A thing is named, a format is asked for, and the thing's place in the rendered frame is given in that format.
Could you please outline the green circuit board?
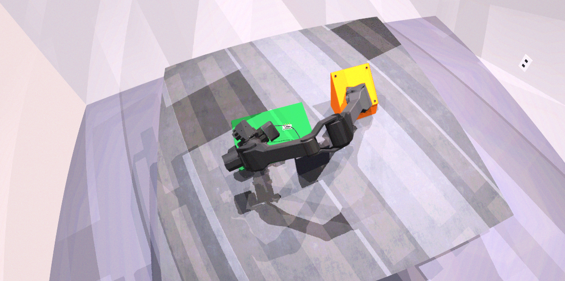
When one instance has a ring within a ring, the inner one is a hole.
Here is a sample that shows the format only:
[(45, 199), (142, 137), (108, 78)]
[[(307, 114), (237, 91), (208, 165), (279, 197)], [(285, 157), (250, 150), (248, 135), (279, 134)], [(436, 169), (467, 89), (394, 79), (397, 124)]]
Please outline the green circuit board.
[[(299, 136), (302, 138), (312, 132), (302, 102), (232, 120), (233, 130), (242, 120), (246, 120), (255, 129), (263, 126), (267, 121), (271, 121), (280, 133), (280, 136), (272, 142), (269, 141), (268, 145), (293, 141), (299, 139)], [(292, 127), (296, 129), (299, 136)]]

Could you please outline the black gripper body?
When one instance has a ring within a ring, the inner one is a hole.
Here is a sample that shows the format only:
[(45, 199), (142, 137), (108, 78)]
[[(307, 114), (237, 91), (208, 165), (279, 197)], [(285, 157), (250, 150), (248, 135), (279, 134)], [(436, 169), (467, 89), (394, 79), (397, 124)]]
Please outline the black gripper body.
[[(247, 141), (247, 142), (243, 141), (243, 145), (246, 145), (250, 141), (259, 141), (260, 143), (262, 143), (262, 142), (265, 142), (267, 137), (272, 142), (280, 136), (280, 133), (278, 132), (278, 130), (276, 129), (276, 127), (274, 126), (274, 124), (271, 121), (267, 121), (261, 128), (264, 132), (262, 130), (259, 130), (256, 135), (252, 135), (252, 137), (250, 137), (249, 141)], [(243, 145), (241, 145), (241, 146), (243, 146)], [(232, 148), (230, 148), (228, 150), (228, 153), (231, 152), (231, 151), (234, 151), (236, 149), (237, 149), (237, 146), (234, 145), (234, 146), (232, 146)]]

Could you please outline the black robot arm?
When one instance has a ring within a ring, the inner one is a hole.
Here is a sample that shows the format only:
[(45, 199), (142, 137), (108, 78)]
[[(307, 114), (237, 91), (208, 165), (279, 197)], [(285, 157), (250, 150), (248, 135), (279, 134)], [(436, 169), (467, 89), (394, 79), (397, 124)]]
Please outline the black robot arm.
[[(252, 140), (222, 156), (225, 168), (231, 172), (239, 167), (247, 171), (262, 171), (278, 161), (298, 157), (313, 157), (322, 152), (332, 153), (347, 146), (353, 140), (353, 125), (360, 113), (365, 113), (372, 106), (371, 98), (365, 83), (346, 88), (347, 106), (341, 113), (330, 115), (318, 121), (312, 132), (300, 139), (268, 145)], [(331, 148), (320, 148), (316, 136), (325, 125), (332, 142)], [(247, 142), (258, 131), (246, 120), (240, 121), (232, 131), (235, 139)]]

